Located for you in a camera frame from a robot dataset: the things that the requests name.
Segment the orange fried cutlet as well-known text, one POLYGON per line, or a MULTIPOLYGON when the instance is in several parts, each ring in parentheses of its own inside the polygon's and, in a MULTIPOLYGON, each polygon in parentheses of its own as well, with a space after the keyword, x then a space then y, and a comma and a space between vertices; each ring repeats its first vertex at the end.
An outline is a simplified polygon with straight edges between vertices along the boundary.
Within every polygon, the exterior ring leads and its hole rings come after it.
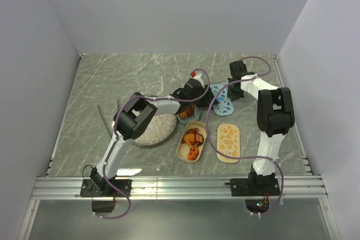
POLYGON ((182 119, 182 120, 188 117, 186 111, 181 112, 178 116, 179 116, 179 118, 182 119))

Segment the red-brown meat slab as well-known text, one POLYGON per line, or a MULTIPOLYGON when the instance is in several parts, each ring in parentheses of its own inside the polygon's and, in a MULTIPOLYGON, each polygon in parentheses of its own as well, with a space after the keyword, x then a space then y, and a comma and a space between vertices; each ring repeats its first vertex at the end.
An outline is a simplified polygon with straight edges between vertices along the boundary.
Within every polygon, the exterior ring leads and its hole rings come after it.
POLYGON ((190 105, 186 110, 187 117, 192 117, 195 114, 195 105, 190 105))

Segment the blue patterned lid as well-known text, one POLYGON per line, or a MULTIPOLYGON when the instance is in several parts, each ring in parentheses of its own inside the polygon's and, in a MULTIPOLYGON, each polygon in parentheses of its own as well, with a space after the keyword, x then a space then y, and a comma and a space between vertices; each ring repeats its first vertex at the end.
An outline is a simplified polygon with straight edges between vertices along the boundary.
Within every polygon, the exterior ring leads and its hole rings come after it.
POLYGON ((218 94, 216 102, 213 104, 213 110, 219 116, 228 116, 233 114, 234 106, 232 101, 227 97, 227 88, 222 88, 222 84, 213 84, 210 86, 213 96, 218 94))

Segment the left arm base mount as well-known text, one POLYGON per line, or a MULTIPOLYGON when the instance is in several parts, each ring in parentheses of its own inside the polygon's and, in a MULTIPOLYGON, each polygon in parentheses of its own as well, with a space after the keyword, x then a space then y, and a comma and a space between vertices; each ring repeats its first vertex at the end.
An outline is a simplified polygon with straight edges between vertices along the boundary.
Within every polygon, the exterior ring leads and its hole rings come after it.
POLYGON ((92 211, 99 218, 104 218, 105 214, 110 214, 115 210, 116 201, 118 198, 125 198, 129 205, 125 211, 124 216, 128 213, 131 202, 130 195, 132 189, 131 179, 117 179, 110 178, 107 182, 91 165, 86 165, 82 171, 82 185, 80 189, 81 198, 91 198, 92 211))

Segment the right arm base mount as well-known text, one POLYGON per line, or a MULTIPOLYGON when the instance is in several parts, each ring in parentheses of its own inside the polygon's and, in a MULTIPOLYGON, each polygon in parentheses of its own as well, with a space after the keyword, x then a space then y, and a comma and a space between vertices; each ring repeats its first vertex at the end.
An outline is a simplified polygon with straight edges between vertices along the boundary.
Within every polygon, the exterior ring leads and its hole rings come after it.
POLYGON ((276 205, 282 202, 282 194, 275 174, 257 175, 249 173, 247 178, 231 178, 232 197, 245 197, 245 206, 251 214, 263 215, 271 209, 270 197, 277 196, 276 205))

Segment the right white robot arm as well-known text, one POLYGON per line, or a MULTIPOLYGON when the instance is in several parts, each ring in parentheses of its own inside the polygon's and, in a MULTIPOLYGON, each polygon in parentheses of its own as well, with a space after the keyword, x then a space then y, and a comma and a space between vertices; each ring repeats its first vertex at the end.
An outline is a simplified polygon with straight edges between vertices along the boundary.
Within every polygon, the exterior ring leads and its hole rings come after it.
POLYGON ((248 180, 247 186, 251 193, 259 195, 267 189, 264 176, 275 173, 273 162, 286 134, 295 124, 291 91, 269 84, 254 72, 247 71, 242 60, 230 63, 229 69, 227 97, 235 101, 247 93, 257 100, 256 121, 261 134, 258 158, 251 168, 257 175, 248 180))

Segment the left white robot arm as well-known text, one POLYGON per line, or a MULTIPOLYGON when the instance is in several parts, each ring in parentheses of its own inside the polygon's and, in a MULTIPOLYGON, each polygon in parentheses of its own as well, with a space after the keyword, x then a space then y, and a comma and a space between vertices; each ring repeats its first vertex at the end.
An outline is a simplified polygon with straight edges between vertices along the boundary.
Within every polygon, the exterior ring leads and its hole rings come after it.
POLYGON ((127 148, 145 132, 154 116, 177 115, 191 105, 206 107, 209 97, 210 85, 204 83, 200 74, 166 97, 134 93, 115 115, 109 146, 100 163, 91 171, 93 189, 100 196, 108 196, 116 190, 116 173, 127 148))

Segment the beige lunch box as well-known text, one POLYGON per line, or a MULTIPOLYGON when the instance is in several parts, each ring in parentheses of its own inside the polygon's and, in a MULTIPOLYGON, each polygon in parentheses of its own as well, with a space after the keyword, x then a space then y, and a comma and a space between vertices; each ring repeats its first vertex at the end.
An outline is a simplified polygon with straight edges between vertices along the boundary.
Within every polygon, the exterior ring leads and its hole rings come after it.
POLYGON ((184 162, 188 162, 188 163, 192 163, 192 164, 198 162, 200 157, 201 157, 201 154, 202 154, 206 139, 207 139, 206 125, 204 123, 202 123, 202 122, 199 122, 199 121, 190 121, 185 126, 185 129, 184 129, 184 131, 182 133, 182 136, 181 136, 181 140, 178 143, 177 155, 178 155, 179 159, 184 161, 184 162), (197 132, 202 135, 204 141, 203 141, 203 143, 201 145, 198 146, 199 153, 196 156, 196 158, 192 159, 192 160, 189 160, 188 159, 188 154, 190 153, 191 147, 187 143, 182 143, 182 140, 183 140, 183 137, 187 134, 187 132, 190 129, 194 129, 194 128, 196 128, 197 132))

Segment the blue lunch box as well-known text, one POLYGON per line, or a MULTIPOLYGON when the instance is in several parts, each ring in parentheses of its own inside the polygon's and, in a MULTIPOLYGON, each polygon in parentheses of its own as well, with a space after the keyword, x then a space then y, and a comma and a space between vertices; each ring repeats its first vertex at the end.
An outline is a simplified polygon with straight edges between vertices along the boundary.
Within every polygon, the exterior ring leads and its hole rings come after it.
POLYGON ((180 119, 179 116, 177 115, 178 121, 180 124, 182 125, 187 125, 187 123, 191 122, 191 121, 197 121, 200 117, 200 112, 199 109, 197 108, 197 106, 195 106, 195 114, 192 117, 187 117, 185 119, 180 119))

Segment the spotted orange food piece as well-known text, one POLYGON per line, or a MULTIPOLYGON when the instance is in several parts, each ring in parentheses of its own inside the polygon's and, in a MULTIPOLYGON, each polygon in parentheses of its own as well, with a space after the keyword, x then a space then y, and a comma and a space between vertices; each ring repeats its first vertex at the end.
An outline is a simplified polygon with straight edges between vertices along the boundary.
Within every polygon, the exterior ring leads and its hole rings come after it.
POLYGON ((198 147, 190 148, 189 153, 187 155, 187 159, 188 159, 188 161, 195 161, 197 159, 198 155, 199 155, 198 147))

